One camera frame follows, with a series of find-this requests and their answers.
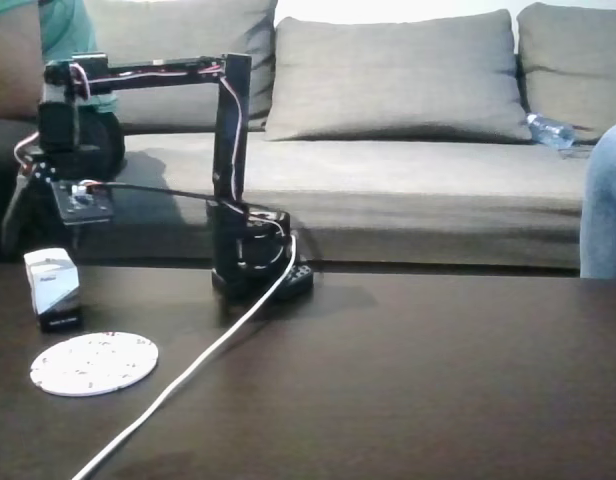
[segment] plastic bottle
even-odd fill
[[[551,120],[538,113],[531,113],[526,118],[532,139],[557,150],[572,147],[575,143],[575,129],[570,125]]]

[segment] sofa seat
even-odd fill
[[[211,133],[127,137],[119,180],[211,193],[213,145]],[[536,145],[267,142],[251,133],[244,199],[290,212],[313,240],[302,241],[309,258],[577,268],[586,164]],[[91,228],[82,257],[210,257],[203,202],[115,198],[115,222]]]

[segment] teal shirt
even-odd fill
[[[0,13],[36,3],[37,0],[0,0]],[[95,30],[84,0],[53,0],[39,7],[39,24],[45,62],[69,59],[73,53],[97,51]],[[101,95],[93,97],[88,104],[100,112],[112,112],[116,101],[113,95]]]

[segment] robotic arm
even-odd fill
[[[38,110],[39,146],[21,144],[19,147],[25,149],[23,156],[15,151],[21,169],[15,196],[4,218],[4,250],[14,249],[18,228],[26,221],[31,190],[37,198],[52,199],[69,229],[111,220],[114,204],[109,190],[113,188],[160,191],[81,177],[80,159],[92,153],[94,147],[79,143],[80,99],[115,90],[215,83],[219,86],[219,104],[212,177],[214,195],[164,193],[209,200],[213,285],[229,300],[258,295],[287,266],[291,232],[287,213],[252,211],[242,200],[250,71],[251,58],[237,54],[109,66],[105,54],[95,53],[49,63]],[[303,263],[302,259],[293,268],[278,290],[278,297],[287,298],[312,287],[312,271]]]

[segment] white wall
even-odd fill
[[[279,0],[276,21],[290,16],[330,23],[417,22],[510,10],[513,18],[536,0]],[[549,5],[615,9],[616,0],[543,0]]]

